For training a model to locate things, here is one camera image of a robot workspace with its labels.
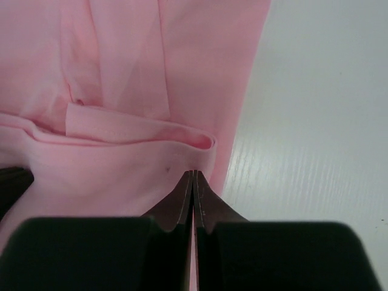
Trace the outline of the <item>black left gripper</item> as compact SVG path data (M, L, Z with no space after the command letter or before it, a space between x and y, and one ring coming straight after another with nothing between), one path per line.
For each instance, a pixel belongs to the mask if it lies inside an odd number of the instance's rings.
M21 167L4 168L0 172L0 216L3 219L31 186L34 177L30 170Z

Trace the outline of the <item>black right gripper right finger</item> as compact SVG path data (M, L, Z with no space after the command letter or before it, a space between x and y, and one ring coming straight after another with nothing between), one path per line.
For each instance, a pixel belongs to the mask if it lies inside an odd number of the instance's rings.
M223 287L222 264L215 227L219 223L248 220L234 211L209 186L203 172L193 172L196 281L198 290Z

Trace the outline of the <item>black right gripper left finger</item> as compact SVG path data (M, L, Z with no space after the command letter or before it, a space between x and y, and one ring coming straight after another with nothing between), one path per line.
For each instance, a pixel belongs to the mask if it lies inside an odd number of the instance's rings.
M140 290L189 290L193 172L143 217L152 223Z

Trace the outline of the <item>pink t-shirt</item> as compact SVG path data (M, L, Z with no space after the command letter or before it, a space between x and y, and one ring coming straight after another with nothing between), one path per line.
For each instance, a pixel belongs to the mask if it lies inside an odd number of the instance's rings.
M183 173L221 193L270 1L2 1L1 167L38 217L138 216Z

